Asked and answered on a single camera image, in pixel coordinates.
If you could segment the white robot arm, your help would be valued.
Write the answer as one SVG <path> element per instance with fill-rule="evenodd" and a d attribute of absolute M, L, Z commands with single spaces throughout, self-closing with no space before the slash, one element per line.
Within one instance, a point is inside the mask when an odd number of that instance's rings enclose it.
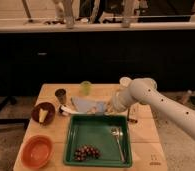
<path fill-rule="evenodd" d="M 110 108 L 116 112 L 124 112 L 135 103 L 154 107 L 195 140 L 195 110 L 159 93 L 153 79 L 133 79 L 127 87 L 115 92 L 109 101 Z"/>

